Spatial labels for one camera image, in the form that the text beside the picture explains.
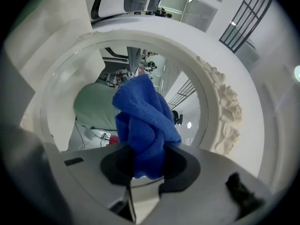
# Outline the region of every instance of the folded blue cloth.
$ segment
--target folded blue cloth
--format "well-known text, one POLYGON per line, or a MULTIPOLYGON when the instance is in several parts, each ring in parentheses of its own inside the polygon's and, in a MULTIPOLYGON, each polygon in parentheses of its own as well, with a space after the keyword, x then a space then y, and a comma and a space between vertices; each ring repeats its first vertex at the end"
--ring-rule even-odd
POLYGON ((116 116, 120 142, 128 142, 135 152, 134 177, 163 176, 165 142, 181 143, 165 99, 147 75, 130 79, 117 91, 112 104, 121 110, 116 116))

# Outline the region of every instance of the black fisheye border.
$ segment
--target black fisheye border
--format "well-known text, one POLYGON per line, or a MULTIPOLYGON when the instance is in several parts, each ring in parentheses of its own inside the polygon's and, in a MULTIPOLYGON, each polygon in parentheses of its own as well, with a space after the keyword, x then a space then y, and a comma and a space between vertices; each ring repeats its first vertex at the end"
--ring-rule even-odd
MULTIPOLYGON (((0 41, 1 49, 3 49, 3 41, 10 31, 12 24, 21 12, 25 4, 29 0, 0 0, 1 4, 1 31, 0 41)), ((299 16, 299 0, 277 0, 284 8, 291 21, 293 22, 299 36, 300 34, 300 16, 299 16)), ((1 103, 1 91, 5 89, 0 87, 0 103, 1 103)), ((7 175, 6 170, 3 167, 3 163, 0 163, 1 174, 1 188, 2 188, 2 213, 1 218, 3 221, 9 221, 9 223, 17 222, 31 222, 42 224, 53 224, 49 218, 44 217, 39 211, 36 210, 28 201, 21 195, 21 193, 15 188, 10 177, 7 175)), ((300 172, 287 190, 283 199, 278 205, 259 223, 260 225, 271 224, 274 222, 283 222, 285 224, 295 223, 298 220, 298 207, 299 207, 299 189, 300 189, 300 172)))

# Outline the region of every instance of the metal grid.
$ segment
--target metal grid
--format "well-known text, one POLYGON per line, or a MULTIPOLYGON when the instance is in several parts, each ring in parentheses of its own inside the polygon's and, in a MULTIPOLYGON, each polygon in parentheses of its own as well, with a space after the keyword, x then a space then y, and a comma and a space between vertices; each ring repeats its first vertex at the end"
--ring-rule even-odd
POLYGON ((179 89, 179 91, 176 93, 176 95, 168 103, 170 109, 173 110, 180 103, 182 103, 189 96, 191 96, 195 91, 196 90, 195 90, 194 86, 192 85, 191 81, 187 80, 187 82, 179 89))
POLYGON ((262 20, 271 2, 272 0, 243 0, 220 42, 236 53, 262 20))

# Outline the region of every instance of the green fabric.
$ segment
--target green fabric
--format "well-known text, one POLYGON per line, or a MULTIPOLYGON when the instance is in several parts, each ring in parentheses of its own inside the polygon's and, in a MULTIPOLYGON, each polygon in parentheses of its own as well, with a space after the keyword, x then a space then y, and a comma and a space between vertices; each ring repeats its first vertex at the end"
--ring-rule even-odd
POLYGON ((24 6, 24 8, 19 13, 12 27, 10 28, 10 32, 12 32, 23 20, 32 13, 42 2, 42 0, 29 0, 29 2, 24 6))
POLYGON ((86 85, 74 102, 77 123, 86 128, 116 130, 115 116, 120 113, 112 105, 116 92, 116 89, 99 83, 86 85))

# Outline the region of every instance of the white light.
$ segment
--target white light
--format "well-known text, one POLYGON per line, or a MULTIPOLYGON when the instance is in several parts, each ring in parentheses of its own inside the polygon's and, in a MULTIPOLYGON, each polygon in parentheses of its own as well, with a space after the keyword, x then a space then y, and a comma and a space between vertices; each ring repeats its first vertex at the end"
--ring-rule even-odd
POLYGON ((300 66, 295 67, 295 77, 300 82, 300 66))

